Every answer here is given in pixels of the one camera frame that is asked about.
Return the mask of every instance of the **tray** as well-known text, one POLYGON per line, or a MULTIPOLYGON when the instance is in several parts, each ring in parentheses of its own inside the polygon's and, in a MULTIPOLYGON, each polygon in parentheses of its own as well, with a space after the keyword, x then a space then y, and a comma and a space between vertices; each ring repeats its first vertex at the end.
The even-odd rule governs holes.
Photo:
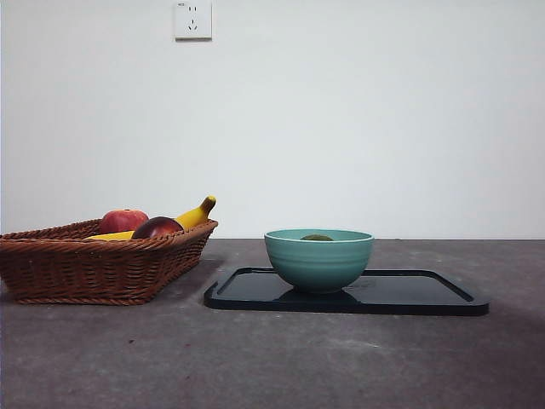
POLYGON ((218 309, 359 314, 483 315, 489 300, 428 270, 365 270, 331 294, 299 292, 274 268, 240 268, 204 293, 204 305, 218 309))

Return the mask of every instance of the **yellow banana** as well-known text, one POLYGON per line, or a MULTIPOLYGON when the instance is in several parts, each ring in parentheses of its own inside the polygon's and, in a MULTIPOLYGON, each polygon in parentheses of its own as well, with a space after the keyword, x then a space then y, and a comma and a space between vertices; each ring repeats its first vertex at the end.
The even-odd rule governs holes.
MULTIPOLYGON (((203 203, 195 209, 191 209, 185 213, 182 213, 175 218, 177 222, 181 224, 184 230, 194 228, 199 224, 206 223, 208 221, 208 214, 215 206, 215 197, 207 196, 203 200, 203 203)), ((96 240, 129 240, 133 237, 134 230, 127 232, 118 232, 118 233, 108 233, 108 234, 97 234, 95 236, 90 236, 87 239, 96 239, 96 240)))
POLYGON ((87 239, 96 239, 96 240, 129 240, 133 237, 134 231, 127 232, 118 232, 118 233, 108 233, 108 234, 97 234, 95 236, 88 237, 87 239))
POLYGON ((199 207, 189 210, 175 218, 179 222, 184 230, 194 228, 199 224, 206 223, 208 221, 208 214, 215 206, 215 197, 208 196, 199 207))

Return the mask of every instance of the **brown basket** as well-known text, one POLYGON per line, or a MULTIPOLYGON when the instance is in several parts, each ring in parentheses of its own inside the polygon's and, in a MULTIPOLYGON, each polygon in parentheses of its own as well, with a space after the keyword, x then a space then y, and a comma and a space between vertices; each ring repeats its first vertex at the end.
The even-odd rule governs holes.
POLYGON ((143 304, 198 264, 218 225, 152 239, 84 239, 99 221, 0 235, 0 276, 15 301, 143 304))

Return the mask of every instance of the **red apple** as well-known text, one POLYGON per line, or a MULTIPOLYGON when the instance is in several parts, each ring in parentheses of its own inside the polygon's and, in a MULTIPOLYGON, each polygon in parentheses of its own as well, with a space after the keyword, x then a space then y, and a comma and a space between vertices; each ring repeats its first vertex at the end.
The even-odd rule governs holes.
POLYGON ((99 233, 117 233, 136 230, 149 217, 142 210, 118 209, 108 211, 99 224, 99 233))
POLYGON ((143 222, 133 233, 132 239, 150 239, 163 234, 179 232, 183 229, 181 224, 173 218, 157 216, 143 222))

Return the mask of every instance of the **ceramic bowl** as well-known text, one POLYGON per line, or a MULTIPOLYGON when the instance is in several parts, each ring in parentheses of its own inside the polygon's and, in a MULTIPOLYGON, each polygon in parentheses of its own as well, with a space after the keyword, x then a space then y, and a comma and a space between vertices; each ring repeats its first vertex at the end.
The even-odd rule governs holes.
POLYGON ((299 291, 329 293, 353 283, 365 270, 375 238, 348 230, 297 228, 265 234, 265 246, 278 275, 299 291), (303 240, 310 234, 333 241, 303 240))

